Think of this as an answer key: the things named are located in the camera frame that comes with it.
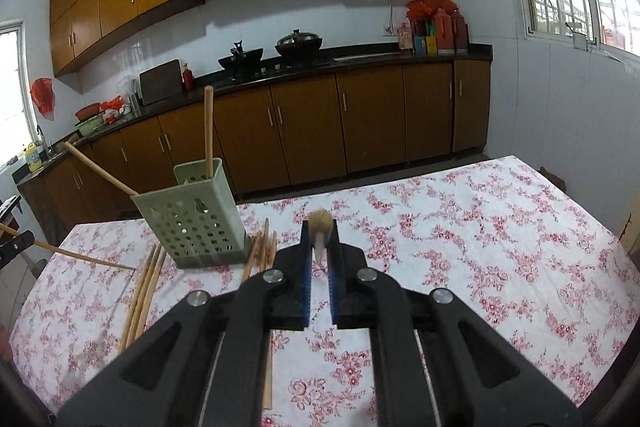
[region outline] table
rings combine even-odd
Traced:
[[[239,206],[255,233],[265,217],[278,247],[296,243],[324,207],[340,240],[409,289],[449,287],[576,405],[620,352],[640,312],[640,274],[617,238],[514,156],[398,182]],[[62,247],[141,267],[146,223],[79,225]],[[238,287],[242,267],[178,270],[167,258],[148,325],[188,292]],[[22,309],[11,343],[24,381],[53,411],[116,356],[132,272],[55,255]],[[313,266],[311,324],[273,335],[274,409],[263,425],[371,425],[367,331],[331,326]]]

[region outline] backsplash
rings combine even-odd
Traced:
[[[392,0],[395,25],[408,1]],[[122,78],[174,58],[187,62],[195,76],[221,70],[218,59],[240,40],[246,50],[264,48],[264,58],[275,57],[278,39],[297,28],[319,34],[323,48],[395,41],[384,35],[389,17],[389,0],[207,0],[137,33],[72,75],[86,103],[101,102],[116,95]]]

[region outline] black countertop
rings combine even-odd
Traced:
[[[219,96],[244,89],[251,89],[252,87],[269,86],[278,82],[285,82],[286,80],[297,80],[310,76],[331,74],[337,71],[350,71],[374,66],[390,66],[393,64],[432,64],[451,62],[453,60],[491,61],[493,60],[493,49],[489,44],[469,44],[468,54],[416,57],[414,54],[398,51],[398,44],[396,43],[360,44],[320,50],[318,59],[312,64],[299,66],[297,68],[287,68],[283,66],[279,69],[276,69],[280,65],[279,58],[269,58],[261,62],[261,65],[264,67],[264,72],[257,74],[253,78],[236,80],[231,78],[228,71],[224,70],[199,76],[195,79],[194,83],[196,87],[193,89],[150,105],[141,106],[140,113],[135,114],[131,112],[113,123],[101,126],[89,136],[78,140],[75,146],[82,147],[101,136],[139,123],[147,118],[153,118],[164,112],[186,107],[193,103],[202,103],[204,100],[205,86],[213,86],[216,96]],[[28,173],[24,178],[17,181],[18,187],[62,162],[67,154],[66,151],[60,153],[54,156],[49,162],[46,162],[39,171]]]

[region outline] floral tablecloth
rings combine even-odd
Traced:
[[[446,286],[580,404],[620,352],[640,312],[640,275],[622,247],[578,204],[513,156],[398,182],[239,207],[250,233],[265,217],[278,247],[324,207],[340,239],[370,266],[424,293]],[[142,220],[79,225],[63,248],[142,267],[155,242]],[[238,287],[242,267],[178,270],[167,257],[148,325],[194,289]],[[263,425],[372,425],[367,331],[331,325],[314,265],[311,325],[275,332],[273,410]],[[132,272],[56,255],[15,323],[24,381],[53,411],[114,359]]]

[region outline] silver screw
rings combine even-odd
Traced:
[[[190,306],[202,306],[209,300],[209,294],[203,290],[196,290],[187,295],[187,302]]]
[[[271,270],[267,270],[264,274],[262,274],[262,278],[269,284],[274,282],[281,282],[282,280],[284,280],[284,273],[282,273],[282,271],[278,270],[277,268],[273,268]]]
[[[449,304],[453,301],[453,293],[446,288],[438,288],[433,291],[433,300],[438,304]]]
[[[356,275],[362,282],[371,282],[378,278],[378,272],[373,268],[360,268]]]

